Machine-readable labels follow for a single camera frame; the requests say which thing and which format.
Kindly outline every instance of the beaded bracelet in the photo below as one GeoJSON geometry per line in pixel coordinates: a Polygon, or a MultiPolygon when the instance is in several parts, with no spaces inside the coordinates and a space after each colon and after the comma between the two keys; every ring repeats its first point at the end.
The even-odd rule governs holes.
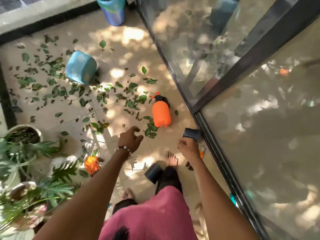
{"type": "Polygon", "coordinates": [[[114,152],[116,152],[116,151],[119,150],[119,149],[126,149],[126,150],[129,152],[128,159],[131,157],[130,149],[129,149],[126,145],[118,146],[118,147],[114,150],[114,152]]]}

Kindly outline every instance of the potted plant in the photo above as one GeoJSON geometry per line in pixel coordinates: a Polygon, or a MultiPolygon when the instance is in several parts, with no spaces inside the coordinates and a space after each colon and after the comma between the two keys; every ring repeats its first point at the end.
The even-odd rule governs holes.
{"type": "Polygon", "coordinates": [[[43,141],[40,131],[30,125],[14,127],[0,138],[0,238],[10,227],[33,228],[78,189],[70,176],[77,174],[79,160],[54,167],[49,176],[30,173],[35,160],[52,158],[61,149],[61,140],[43,141]],[[12,187],[17,176],[21,183],[12,187]]]}

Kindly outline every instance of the foot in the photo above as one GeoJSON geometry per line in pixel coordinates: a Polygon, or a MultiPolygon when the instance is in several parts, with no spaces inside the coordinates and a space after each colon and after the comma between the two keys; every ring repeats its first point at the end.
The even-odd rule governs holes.
{"type": "Polygon", "coordinates": [[[126,188],[126,190],[124,191],[121,197],[121,200],[126,200],[126,199],[134,199],[134,193],[130,188],[126,188]]]}
{"type": "Polygon", "coordinates": [[[165,163],[167,166],[172,166],[174,169],[177,169],[178,166],[178,158],[171,152],[167,151],[165,153],[165,163]]]}

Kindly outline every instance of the leg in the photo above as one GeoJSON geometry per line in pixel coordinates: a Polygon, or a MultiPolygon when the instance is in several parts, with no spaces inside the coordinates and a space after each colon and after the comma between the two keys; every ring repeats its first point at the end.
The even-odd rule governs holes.
{"type": "Polygon", "coordinates": [[[161,177],[158,180],[157,189],[155,194],[157,195],[160,190],[166,186],[173,186],[177,188],[182,193],[181,182],[176,171],[178,165],[178,159],[171,152],[166,152],[166,169],[163,171],[161,177]]]}
{"type": "Polygon", "coordinates": [[[129,189],[129,188],[127,188],[124,191],[121,199],[122,200],[120,202],[118,202],[117,204],[114,205],[112,214],[116,213],[121,208],[125,208],[127,206],[137,205],[138,204],[134,199],[134,194],[133,194],[132,190],[129,189]]]}

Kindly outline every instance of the pink top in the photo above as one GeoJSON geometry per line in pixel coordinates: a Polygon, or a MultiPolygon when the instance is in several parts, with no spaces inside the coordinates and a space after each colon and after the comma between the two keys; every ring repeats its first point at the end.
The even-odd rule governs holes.
{"type": "Polygon", "coordinates": [[[126,226],[128,240],[198,240],[182,193],[166,186],[150,200],[118,210],[102,227],[99,240],[109,240],[126,226]]]}

